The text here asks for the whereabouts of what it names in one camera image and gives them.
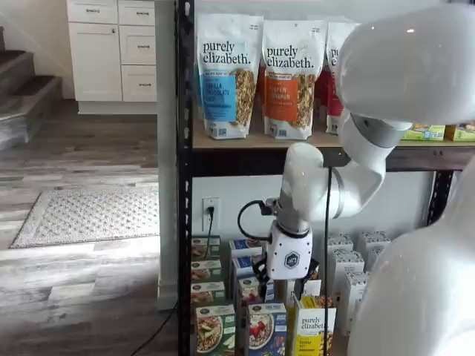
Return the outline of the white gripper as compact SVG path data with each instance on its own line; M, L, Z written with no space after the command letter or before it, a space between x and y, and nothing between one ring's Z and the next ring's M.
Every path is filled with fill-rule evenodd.
M271 224L267 256L253 262L253 272L258 280L258 293L262 301L275 297L272 279L297 279L295 296L318 296L320 280L319 263L312 258L312 229L304 234L290 234L277 222Z

